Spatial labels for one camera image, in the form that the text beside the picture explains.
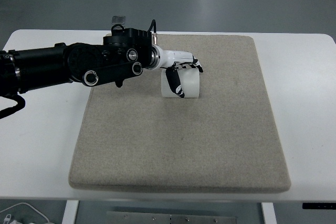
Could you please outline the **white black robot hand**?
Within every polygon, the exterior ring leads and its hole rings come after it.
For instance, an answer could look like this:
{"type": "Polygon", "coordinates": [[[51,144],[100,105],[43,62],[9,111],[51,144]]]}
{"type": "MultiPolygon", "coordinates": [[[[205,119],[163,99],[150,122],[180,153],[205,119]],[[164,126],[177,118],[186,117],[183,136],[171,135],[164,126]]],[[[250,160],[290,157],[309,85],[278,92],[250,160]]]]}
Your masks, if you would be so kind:
{"type": "MultiPolygon", "coordinates": [[[[182,89],[179,73],[176,69],[169,68],[173,65],[184,63],[195,63],[195,58],[190,52],[163,50],[158,45],[152,45],[151,69],[167,68],[165,75],[171,91],[180,98],[184,98],[185,94],[182,89]]],[[[195,66],[200,73],[203,73],[203,67],[197,61],[195,66]]]]}

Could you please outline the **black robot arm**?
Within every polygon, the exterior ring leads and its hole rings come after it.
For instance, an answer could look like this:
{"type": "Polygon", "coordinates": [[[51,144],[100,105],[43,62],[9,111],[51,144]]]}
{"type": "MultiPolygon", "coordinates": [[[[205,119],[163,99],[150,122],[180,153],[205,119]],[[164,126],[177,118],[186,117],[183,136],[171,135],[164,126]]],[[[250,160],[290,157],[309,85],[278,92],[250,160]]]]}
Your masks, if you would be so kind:
{"type": "Polygon", "coordinates": [[[1,51],[1,97],[16,105],[1,110],[1,118],[25,107],[22,93],[67,82],[87,87],[115,83],[122,87],[125,79],[137,77],[144,69],[165,69],[170,90],[185,97],[178,71],[196,69],[203,72],[190,52],[163,50],[157,44],[156,22],[148,30],[125,28],[114,24],[101,45],[77,42],[55,44],[49,48],[1,51]]]}

